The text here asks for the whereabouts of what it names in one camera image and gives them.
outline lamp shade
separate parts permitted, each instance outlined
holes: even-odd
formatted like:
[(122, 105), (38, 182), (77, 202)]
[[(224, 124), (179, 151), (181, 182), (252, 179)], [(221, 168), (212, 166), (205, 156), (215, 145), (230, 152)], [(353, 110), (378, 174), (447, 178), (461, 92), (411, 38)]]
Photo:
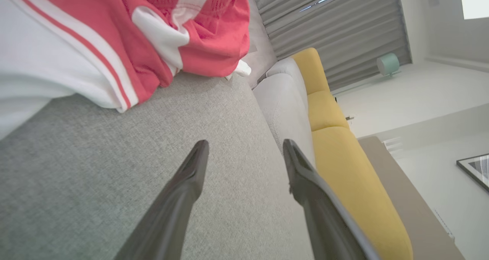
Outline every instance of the lamp shade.
[(382, 75), (392, 75), (399, 70), (399, 60), (395, 54), (389, 53), (377, 58), (377, 67)]

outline sofa cushion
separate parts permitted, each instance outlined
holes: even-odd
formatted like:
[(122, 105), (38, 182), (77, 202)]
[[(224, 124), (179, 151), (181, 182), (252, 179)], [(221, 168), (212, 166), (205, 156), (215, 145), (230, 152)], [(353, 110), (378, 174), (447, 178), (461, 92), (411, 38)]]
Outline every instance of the sofa cushion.
[(319, 91), (308, 95), (309, 122), (311, 131), (326, 127), (342, 126), (350, 129), (343, 112), (328, 91)]
[(267, 77), (253, 93), (282, 155), (283, 140), (290, 138), (316, 167), (307, 111), (292, 77), (284, 73)]
[(295, 86), (297, 91), (299, 92), (302, 102), (306, 106), (306, 110), (308, 109), (308, 101), (307, 101), (307, 91), (306, 85), (304, 84), (304, 79), (302, 78), (301, 70), (295, 63), (295, 60), (291, 57), (282, 59), (281, 61), (275, 63), (270, 70), (267, 71), (267, 77), (271, 77), (274, 74), (278, 73), (286, 73), (292, 77), (295, 82)]
[(355, 136), (345, 127), (313, 132), (316, 167), (384, 260), (412, 260), (407, 231)]
[(0, 141), (0, 258), (113, 259), (201, 139), (209, 160), (182, 260), (313, 259), (246, 80), (184, 72), (124, 114), (56, 99)]
[(302, 50), (292, 55), (292, 58), (301, 70), (307, 94), (312, 94), (317, 91), (330, 91), (321, 58), (319, 58), (316, 49), (309, 48)]

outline framed picture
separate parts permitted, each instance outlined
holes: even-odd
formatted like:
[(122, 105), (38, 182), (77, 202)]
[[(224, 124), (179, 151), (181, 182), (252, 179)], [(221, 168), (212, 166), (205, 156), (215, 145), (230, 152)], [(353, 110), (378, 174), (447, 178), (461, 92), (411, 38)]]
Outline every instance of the framed picture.
[(459, 159), (457, 165), (489, 192), (489, 154)]

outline gray fabric upholstery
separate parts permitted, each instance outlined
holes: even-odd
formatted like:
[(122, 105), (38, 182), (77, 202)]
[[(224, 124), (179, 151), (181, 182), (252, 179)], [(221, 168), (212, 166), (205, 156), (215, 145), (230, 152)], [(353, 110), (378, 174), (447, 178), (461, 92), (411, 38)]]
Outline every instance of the gray fabric upholstery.
[(290, 138), (316, 167), (308, 110), (303, 105), (293, 77), (284, 73), (274, 74), (260, 82), (253, 93), (280, 153), (283, 155), (283, 140)]
[(273, 65), (272, 68), (267, 71), (267, 77), (278, 73), (286, 73), (292, 77), (295, 82), (295, 88), (301, 96), (307, 113), (309, 113), (309, 102), (307, 101), (306, 84), (304, 83), (301, 70), (299, 69), (299, 66), (297, 66), (297, 63), (295, 63), (294, 58), (288, 57), (275, 63), (275, 65)]
[(56, 99), (0, 141), (2, 259), (112, 259), (201, 139), (206, 181), (182, 259), (313, 258), (246, 81), (182, 73), (124, 114)]

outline yellow sofa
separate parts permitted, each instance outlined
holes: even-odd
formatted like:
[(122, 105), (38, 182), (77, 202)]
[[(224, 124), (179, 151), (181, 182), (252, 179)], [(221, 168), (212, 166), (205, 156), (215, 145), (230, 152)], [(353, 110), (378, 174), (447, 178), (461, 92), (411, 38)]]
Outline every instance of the yellow sofa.
[(316, 49), (305, 49), (292, 58), (306, 85), (318, 173), (383, 260), (412, 260), (413, 251), (407, 231), (330, 93)]

